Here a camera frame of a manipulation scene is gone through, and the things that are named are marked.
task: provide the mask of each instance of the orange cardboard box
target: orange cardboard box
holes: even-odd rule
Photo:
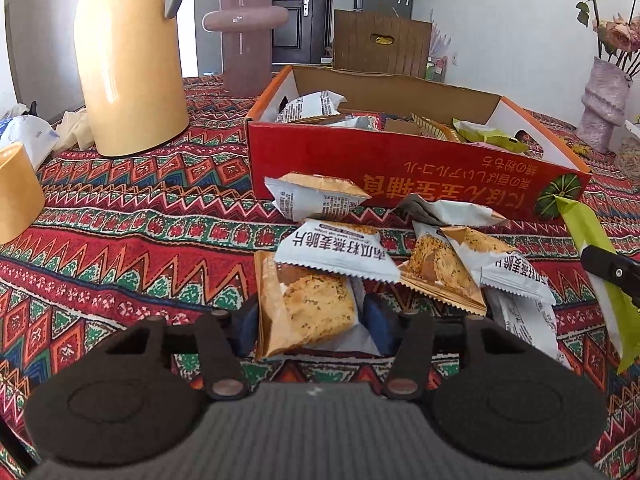
[[[321,90],[344,95],[345,110],[416,114],[442,124],[457,118],[512,136],[525,132],[542,159],[402,133],[274,122],[287,102]],[[287,66],[249,111],[246,132],[254,193],[262,200],[272,198],[265,176],[295,171],[348,178],[371,195],[363,205],[395,207],[415,192],[539,222],[559,217],[554,194],[578,200],[591,177],[558,136],[506,97],[403,75]]]

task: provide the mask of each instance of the handle hole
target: handle hole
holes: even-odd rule
[[[382,36],[381,34],[372,34],[371,41],[378,45],[391,45],[396,42],[393,36]]]

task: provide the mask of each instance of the lavender vase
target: lavender vase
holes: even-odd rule
[[[593,59],[591,77],[584,88],[584,113],[576,135],[600,153],[609,151],[615,126],[625,122],[626,100],[632,80],[613,63]]]
[[[220,10],[204,17],[205,30],[222,31],[222,81],[234,97],[256,97],[271,81],[271,29],[289,17],[271,3],[220,0]]]

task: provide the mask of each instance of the red geometric tablecloth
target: red geometric tablecloth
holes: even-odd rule
[[[107,160],[95,150],[71,150],[50,160],[39,172],[46,208],[24,234],[0,245],[0,414],[25,440],[22,407],[38,384],[149,314],[185,323],[214,306],[237,308],[255,291],[252,251],[273,250],[294,229],[252,195],[242,118],[253,101],[229,98],[215,77],[188,79],[186,88],[186,133],[140,156]],[[538,117],[569,144],[577,142],[568,124]],[[587,159],[594,175],[584,201],[616,249],[636,256],[640,193],[610,158],[591,153]],[[383,228],[394,256],[407,256],[415,243],[409,222],[389,210],[361,208],[347,221]],[[612,478],[631,475],[640,367],[616,375],[616,355],[571,238],[564,226],[522,222],[500,236],[549,277],[559,300],[560,348],[576,373],[607,395],[609,422],[593,461]],[[401,286],[377,290],[395,304],[433,305]],[[432,387],[457,369],[450,357],[435,361]],[[198,385],[193,356],[179,356],[176,365]],[[244,371],[252,384],[370,381],[378,387],[389,365],[390,359],[306,355],[247,360]],[[19,473],[4,450],[0,463],[0,479]]]

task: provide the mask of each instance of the cardboard box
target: cardboard box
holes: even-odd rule
[[[401,133],[274,123],[288,101],[325,89],[344,95],[352,110],[524,131],[542,147],[543,160]],[[353,180],[372,196],[369,206],[395,207],[416,192],[487,205],[513,220],[550,221],[559,216],[552,195],[577,200],[591,177],[559,137],[506,97],[403,75],[287,66],[249,111],[246,131],[254,193],[262,200],[272,198],[265,176],[297,171]]]
[[[424,76],[431,23],[352,10],[335,10],[334,20],[334,68]]]

